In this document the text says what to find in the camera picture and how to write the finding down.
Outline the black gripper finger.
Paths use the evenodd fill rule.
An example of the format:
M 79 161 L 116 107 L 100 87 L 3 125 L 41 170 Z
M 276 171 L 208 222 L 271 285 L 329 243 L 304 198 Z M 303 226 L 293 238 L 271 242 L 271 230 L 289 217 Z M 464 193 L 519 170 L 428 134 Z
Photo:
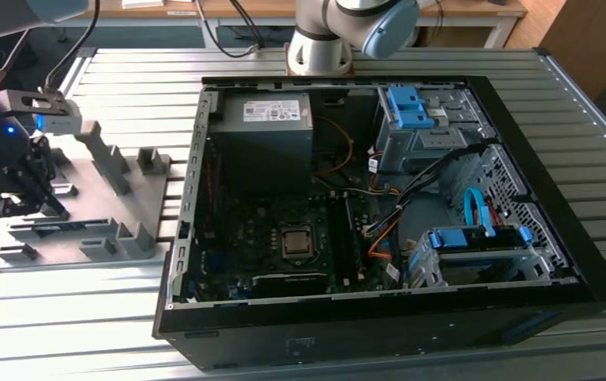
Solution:
M 32 192 L 0 194 L 0 217 L 17 217 L 36 214 L 43 206 L 43 196 Z
M 28 141 L 28 149 L 23 157 L 23 165 L 28 170 L 33 197 L 41 202 L 43 213 L 56 217 L 60 221 L 69 216 L 59 199 L 53 195 L 51 181 L 56 177 L 55 160 L 52 157 L 49 141 L 45 136 L 33 136 Z

